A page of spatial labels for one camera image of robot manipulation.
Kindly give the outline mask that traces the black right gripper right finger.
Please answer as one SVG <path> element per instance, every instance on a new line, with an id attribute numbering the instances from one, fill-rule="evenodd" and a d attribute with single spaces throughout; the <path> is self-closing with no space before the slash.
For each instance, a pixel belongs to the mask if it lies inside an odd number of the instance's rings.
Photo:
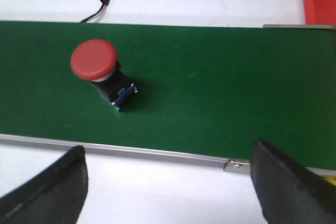
<path id="1" fill-rule="evenodd" d="M 250 162 L 268 223 L 335 223 L 335 185 L 265 140 L 255 140 Z"/>

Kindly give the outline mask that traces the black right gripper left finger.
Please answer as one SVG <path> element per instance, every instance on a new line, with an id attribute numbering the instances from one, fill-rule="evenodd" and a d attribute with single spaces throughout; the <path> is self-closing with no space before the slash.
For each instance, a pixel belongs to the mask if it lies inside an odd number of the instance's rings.
<path id="1" fill-rule="evenodd" d="M 76 223 L 88 193 L 83 146 L 1 197 L 1 223 Z"/>

